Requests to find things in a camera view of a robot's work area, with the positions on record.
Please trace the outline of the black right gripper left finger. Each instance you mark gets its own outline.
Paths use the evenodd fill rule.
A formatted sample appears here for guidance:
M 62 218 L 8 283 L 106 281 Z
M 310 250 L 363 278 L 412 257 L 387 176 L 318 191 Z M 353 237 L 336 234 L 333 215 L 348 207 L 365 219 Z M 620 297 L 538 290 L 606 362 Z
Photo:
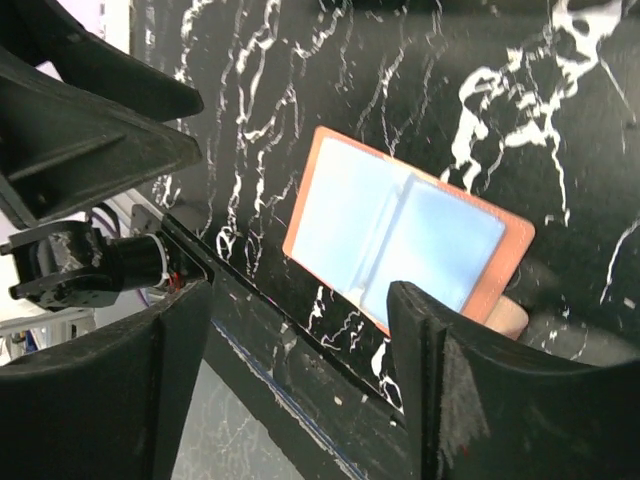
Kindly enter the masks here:
M 3 366 L 2 478 L 170 478 L 212 309 L 197 282 Z

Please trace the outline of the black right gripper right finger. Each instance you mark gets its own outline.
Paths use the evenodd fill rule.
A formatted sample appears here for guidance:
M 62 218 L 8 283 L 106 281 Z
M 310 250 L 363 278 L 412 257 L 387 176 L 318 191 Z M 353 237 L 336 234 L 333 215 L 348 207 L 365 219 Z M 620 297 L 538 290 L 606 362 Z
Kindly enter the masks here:
M 416 479 L 635 479 L 639 364 L 553 356 L 407 281 L 387 294 Z

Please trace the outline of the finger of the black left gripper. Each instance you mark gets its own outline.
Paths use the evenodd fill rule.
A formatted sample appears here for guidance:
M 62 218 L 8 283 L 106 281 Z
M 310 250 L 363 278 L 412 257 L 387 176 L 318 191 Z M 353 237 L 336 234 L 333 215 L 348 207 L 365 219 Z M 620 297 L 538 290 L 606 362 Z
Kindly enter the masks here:
M 200 162 L 196 140 L 1 52 L 1 210 L 19 229 Z
M 3 1 L 1 47 L 31 67 L 50 62 L 65 83 L 153 120 L 204 108 L 195 88 L 103 41 L 57 1 Z

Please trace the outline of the pink leather card holder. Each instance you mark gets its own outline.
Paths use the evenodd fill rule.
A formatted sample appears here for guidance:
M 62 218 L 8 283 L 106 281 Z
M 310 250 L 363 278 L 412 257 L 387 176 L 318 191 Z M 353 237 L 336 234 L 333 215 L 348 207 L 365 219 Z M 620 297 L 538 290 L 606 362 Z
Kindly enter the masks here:
M 530 221 L 319 127 L 282 249 L 382 331 L 389 286 L 407 281 L 515 339 L 528 316 L 505 290 L 534 236 Z

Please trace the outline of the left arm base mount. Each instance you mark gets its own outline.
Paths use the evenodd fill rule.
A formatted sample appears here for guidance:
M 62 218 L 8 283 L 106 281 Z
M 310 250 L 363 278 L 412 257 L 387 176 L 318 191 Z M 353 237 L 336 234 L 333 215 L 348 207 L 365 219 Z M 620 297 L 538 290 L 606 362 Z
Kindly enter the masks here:
M 173 293 L 191 282 L 213 282 L 210 249 L 172 215 L 158 218 L 136 204 L 131 227 L 131 237 L 107 238 L 88 222 L 65 220 L 10 236 L 1 246 L 18 276 L 9 295 L 57 312 L 108 307 L 125 291 Z

